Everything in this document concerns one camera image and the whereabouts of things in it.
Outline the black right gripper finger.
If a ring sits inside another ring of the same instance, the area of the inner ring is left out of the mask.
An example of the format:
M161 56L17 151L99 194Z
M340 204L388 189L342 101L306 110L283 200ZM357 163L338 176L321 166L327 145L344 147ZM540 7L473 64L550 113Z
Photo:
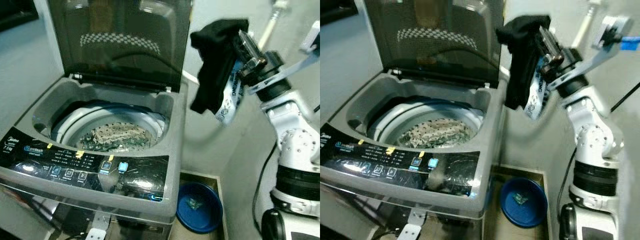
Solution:
M546 66L560 66L564 62L563 48L554 34L544 26L538 27L538 48Z
M236 51L244 68L256 69L266 64L265 55L258 48L253 38L242 29L237 32Z

